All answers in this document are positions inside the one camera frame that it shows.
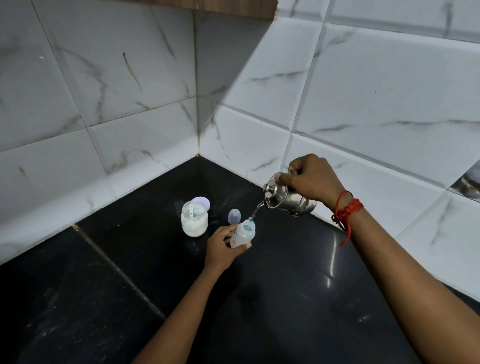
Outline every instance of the red string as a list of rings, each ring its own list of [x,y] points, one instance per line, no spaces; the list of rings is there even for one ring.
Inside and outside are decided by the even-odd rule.
[[[352,192],[347,190],[343,191],[336,202],[335,214],[332,216],[332,221],[338,224],[342,230],[347,233],[347,237],[340,243],[339,246],[343,246],[350,239],[350,235],[352,234],[352,229],[348,223],[350,215],[363,209],[363,204],[360,202],[360,200],[354,198],[353,201],[351,201],[346,207],[339,210],[338,207],[340,206],[340,200],[346,194],[350,194],[353,197]]]

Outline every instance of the jar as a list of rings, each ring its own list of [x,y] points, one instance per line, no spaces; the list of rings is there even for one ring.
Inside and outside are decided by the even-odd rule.
[[[207,230],[208,212],[200,203],[189,201],[184,204],[180,219],[183,232],[192,238],[203,235]]]

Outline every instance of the metal kettle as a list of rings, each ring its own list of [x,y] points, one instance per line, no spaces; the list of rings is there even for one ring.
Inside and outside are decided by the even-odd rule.
[[[281,174],[282,172],[275,173],[263,186],[267,206],[286,210],[294,216],[312,212],[317,202],[301,196],[291,187],[279,184],[275,178]],[[298,174],[298,171],[291,170],[290,174]]]

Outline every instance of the brown wood panel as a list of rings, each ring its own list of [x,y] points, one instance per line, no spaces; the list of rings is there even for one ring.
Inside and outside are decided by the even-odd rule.
[[[273,20],[277,0],[198,0],[198,9]]]
[[[198,0],[127,0],[146,4],[175,6],[176,8],[197,9]]]

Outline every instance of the marble tile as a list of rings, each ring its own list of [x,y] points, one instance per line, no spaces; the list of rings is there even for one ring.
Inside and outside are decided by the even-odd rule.
[[[195,103],[193,97],[88,128],[119,198],[198,153]]]
[[[123,1],[34,5],[87,126],[195,96],[191,11]]]
[[[397,236],[444,191],[426,182],[379,166],[349,153],[292,134],[283,171],[295,158],[314,153],[333,167],[344,187],[353,193],[392,236]],[[333,225],[332,212],[318,204],[313,214]]]
[[[0,153],[0,264],[115,200],[86,129]]]
[[[0,12],[0,151],[85,127],[28,0]]]
[[[469,0],[336,0],[328,21],[480,42],[479,12]]]
[[[294,130],[448,188],[480,158],[480,45],[326,24]]]
[[[200,13],[196,27],[198,94],[291,128],[322,23]]]
[[[279,0],[277,15],[313,21],[323,21],[330,0]]]
[[[210,107],[214,111],[200,133],[201,156],[259,186],[266,183],[280,170],[290,132],[199,99],[199,115]]]
[[[480,204],[445,192],[397,241],[430,273],[480,301]]]
[[[480,160],[448,190],[480,202]]]

